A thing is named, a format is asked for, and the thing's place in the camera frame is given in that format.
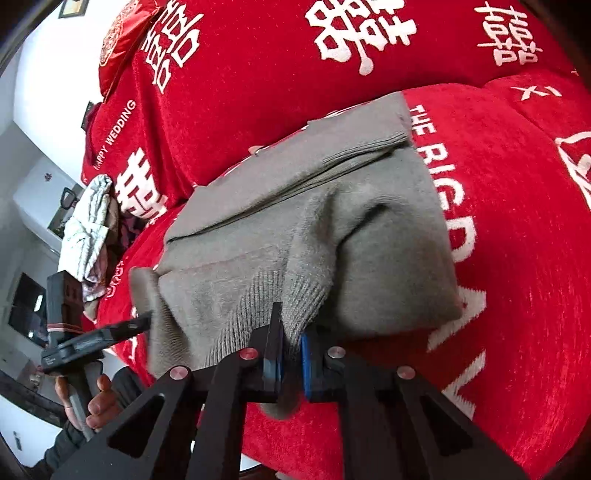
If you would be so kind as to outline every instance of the picture frame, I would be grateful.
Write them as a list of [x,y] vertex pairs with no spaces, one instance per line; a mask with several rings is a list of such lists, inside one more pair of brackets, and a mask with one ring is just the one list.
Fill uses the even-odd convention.
[[82,17],[90,0],[64,0],[58,18]]

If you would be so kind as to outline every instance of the white chinese character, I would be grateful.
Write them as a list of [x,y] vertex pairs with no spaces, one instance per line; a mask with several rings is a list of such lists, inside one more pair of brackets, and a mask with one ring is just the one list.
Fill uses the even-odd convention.
[[[339,0],[327,1],[331,8],[326,6],[324,0],[318,0],[305,15],[311,27],[324,28],[314,40],[320,50],[320,57],[322,60],[333,59],[341,63],[346,62],[352,55],[347,42],[353,42],[361,58],[359,66],[361,75],[368,75],[374,69],[374,63],[365,52],[363,43],[373,45],[379,51],[383,51],[388,43],[396,44],[398,37],[404,45],[410,45],[409,36],[417,32],[417,26],[413,20],[401,22],[396,15],[392,17],[392,24],[384,17],[369,18],[372,11],[374,14],[380,14],[384,10],[389,15],[393,15],[395,10],[404,7],[404,0],[365,0],[371,11],[365,6],[363,0],[343,0],[342,4],[339,3]],[[355,17],[365,19],[359,26],[359,30],[355,29],[351,21],[351,18]],[[333,26],[333,21],[336,18],[343,22],[345,28]],[[387,38],[379,29],[376,20],[384,29]],[[326,43],[327,39],[331,39],[330,43],[334,43],[336,47],[329,47]]]
[[571,135],[568,138],[556,138],[554,143],[558,147],[558,153],[560,158],[566,165],[566,169],[569,172],[570,177],[579,186],[587,206],[591,210],[591,182],[589,181],[589,170],[591,170],[591,155],[584,153],[578,161],[571,158],[571,156],[565,152],[562,148],[562,144],[573,145],[581,140],[591,138],[591,132],[579,132],[578,134]]
[[[521,65],[537,62],[538,56],[535,52],[543,50],[536,46],[533,35],[525,28],[528,23],[523,19],[527,18],[527,14],[516,11],[513,6],[510,9],[504,9],[491,7],[488,2],[485,2],[485,5],[485,7],[476,7],[474,10],[478,13],[488,13],[485,21],[482,22],[482,27],[493,43],[479,43],[478,47],[495,47],[492,53],[495,64],[499,67],[504,63],[517,61],[518,59]],[[504,17],[496,14],[513,17],[509,20],[508,27],[502,23],[491,23],[505,21]],[[517,53],[513,51],[514,47],[519,48]]]
[[[199,30],[193,26],[203,18],[203,14],[196,15],[189,20],[185,15],[186,5],[180,5],[176,0],[169,0],[166,8],[160,14],[159,19],[150,28],[144,43],[140,50],[146,52],[146,63],[154,70],[153,85],[157,85],[160,93],[164,94],[172,73],[170,72],[170,59],[183,68],[188,59],[199,48]],[[157,34],[155,27],[163,25],[161,32]],[[160,40],[168,38],[171,43],[168,46],[162,46]]]
[[117,177],[115,194],[121,205],[121,212],[152,219],[166,212],[166,195],[160,195],[150,173],[150,162],[139,148],[127,161],[128,167]]
[[164,89],[168,85],[172,76],[170,73],[170,60],[164,59],[165,50],[160,46],[160,35],[156,35],[156,32],[153,29],[154,27],[148,32],[141,50],[148,53],[146,56],[146,63],[150,65],[154,71],[152,85],[157,85],[160,89],[160,93],[164,93]]

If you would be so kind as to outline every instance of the red blanket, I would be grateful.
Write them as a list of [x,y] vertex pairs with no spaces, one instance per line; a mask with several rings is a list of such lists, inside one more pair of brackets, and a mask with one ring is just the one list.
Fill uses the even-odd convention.
[[[405,97],[441,195],[465,313],[434,332],[348,348],[377,364],[414,365],[540,478],[591,413],[590,97],[575,74],[544,70]],[[141,235],[123,272],[157,262],[173,218],[168,212]],[[99,323],[131,309],[119,278]],[[142,340],[118,354],[147,376]],[[249,406],[243,451],[295,478],[338,480],[336,407],[304,403],[280,422]]]
[[92,122],[83,167],[85,182],[111,176],[122,208],[145,218],[249,147],[331,111],[421,85],[572,70],[542,24],[509,0],[159,2]]

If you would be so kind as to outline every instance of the fabric pile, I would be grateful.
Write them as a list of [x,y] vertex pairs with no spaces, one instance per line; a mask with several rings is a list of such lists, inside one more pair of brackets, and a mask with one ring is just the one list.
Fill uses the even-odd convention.
[[359,339],[458,318],[447,229],[410,126],[402,95],[388,95],[197,189],[156,272],[132,272],[138,313],[154,312],[151,372],[246,347],[274,301],[293,358],[313,319]]
[[137,219],[120,223],[119,204],[107,175],[95,177],[66,222],[58,271],[82,284],[85,315],[96,320],[98,300],[105,295],[115,267],[138,234]]

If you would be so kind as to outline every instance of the metal screw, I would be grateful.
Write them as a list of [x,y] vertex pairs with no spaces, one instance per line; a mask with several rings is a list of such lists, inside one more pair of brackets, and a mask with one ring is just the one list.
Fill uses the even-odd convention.
[[258,351],[256,348],[246,347],[240,350],[240,358],[243,360],[254,360],[258,358]]
[[189,369],[187,367],[174,367],[170,371],[170,378],[173,380],[182,380],[189,374]]
[[396,373],[403,380],[412,380],[417,375],[414,368],[409,367],[408,365],[405,365],[403,367],[398,367],[398,369],[396,370]]
[[332,346],[326,352],[329,354],[329,357],[334,359],[343,358],[347,354],[347,350],[345,350],[341,346]]

